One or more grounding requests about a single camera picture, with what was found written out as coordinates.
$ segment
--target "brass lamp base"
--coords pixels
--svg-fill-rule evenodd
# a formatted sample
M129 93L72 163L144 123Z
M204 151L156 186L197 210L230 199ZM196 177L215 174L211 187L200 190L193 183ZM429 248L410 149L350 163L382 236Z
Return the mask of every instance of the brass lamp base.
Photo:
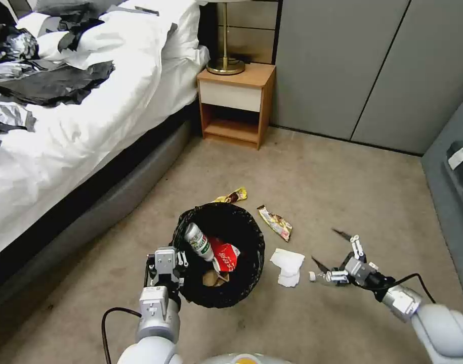
M206 69L210 73L218 75L238 74L245 70L245 63L234 58L218 58L208 62Z

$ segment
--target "lamp stand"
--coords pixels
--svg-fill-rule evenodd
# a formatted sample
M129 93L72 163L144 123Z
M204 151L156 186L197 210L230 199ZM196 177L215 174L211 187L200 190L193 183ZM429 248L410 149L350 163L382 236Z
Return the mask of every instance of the lamp stand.
M228 11L227 4L223 3L223 57L208 62L206 69L218 75L232 75L245 70L245 63L238 59L228 57Z

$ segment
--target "nightstand drawer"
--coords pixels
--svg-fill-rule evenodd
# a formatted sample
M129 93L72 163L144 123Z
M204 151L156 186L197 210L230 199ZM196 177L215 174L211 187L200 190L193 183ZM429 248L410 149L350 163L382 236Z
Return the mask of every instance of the nightstand drawer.
M199 92L203 104L260 112L261 88L232 86L200 80Z

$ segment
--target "red food wrapper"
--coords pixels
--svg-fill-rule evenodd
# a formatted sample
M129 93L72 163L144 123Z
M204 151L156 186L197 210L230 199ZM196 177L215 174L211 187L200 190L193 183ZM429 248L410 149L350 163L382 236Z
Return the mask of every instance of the red food wrapper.
M240 251L235 246L223 242L221 239L209 237L211 249L215 254L213 266L217 272L234 271L238 262Z

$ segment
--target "trash can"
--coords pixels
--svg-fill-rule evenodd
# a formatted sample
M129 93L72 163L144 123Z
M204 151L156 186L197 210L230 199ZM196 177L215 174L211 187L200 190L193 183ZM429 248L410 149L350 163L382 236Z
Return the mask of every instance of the trash can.
M199 257L184 239L189 223L194 222L208 237L216 237L240 250L230 281L219 287L203 285L202 276L213 269L211 262ZM174 231L172 243L178 251L185 251L189 262L184 275L181 294L190 302L204 307L231 307L246 298L262 274L265 241L252 215L230 203L208 203L184 212Z

